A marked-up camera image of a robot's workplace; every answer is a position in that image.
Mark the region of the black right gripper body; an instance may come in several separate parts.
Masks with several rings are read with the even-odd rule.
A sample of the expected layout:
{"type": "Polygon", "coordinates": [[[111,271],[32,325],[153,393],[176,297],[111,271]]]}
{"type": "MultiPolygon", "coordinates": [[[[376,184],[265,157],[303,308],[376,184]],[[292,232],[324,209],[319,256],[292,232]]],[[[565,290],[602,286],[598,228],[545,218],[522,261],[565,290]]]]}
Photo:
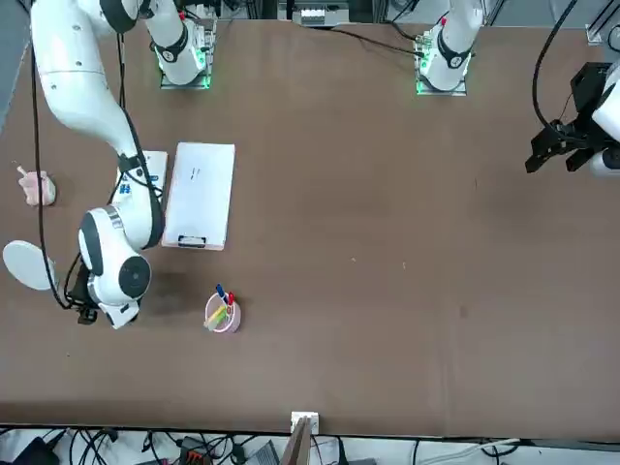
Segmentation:
{"type": "Polygon", "coordinates": [[[72,307],[90,307],[92,299],[88,294],[89,270],[83,262],[80,253],[77,253],[67,271],[63,296],[72,307]]]}

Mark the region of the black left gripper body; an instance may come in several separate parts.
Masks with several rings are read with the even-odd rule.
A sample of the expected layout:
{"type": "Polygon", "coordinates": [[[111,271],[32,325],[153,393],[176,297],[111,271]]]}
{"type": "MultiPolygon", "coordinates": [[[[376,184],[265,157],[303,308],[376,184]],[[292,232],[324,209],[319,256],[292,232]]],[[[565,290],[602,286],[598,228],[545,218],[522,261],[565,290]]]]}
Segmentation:
{"type": "Polygon", "coordinates": [[[587,62],[571,79],[576,117],[564,124],[561,134],[566,141],[602,141],[607,135],[592,118],[604,93],[608,62],[587,62]]]}

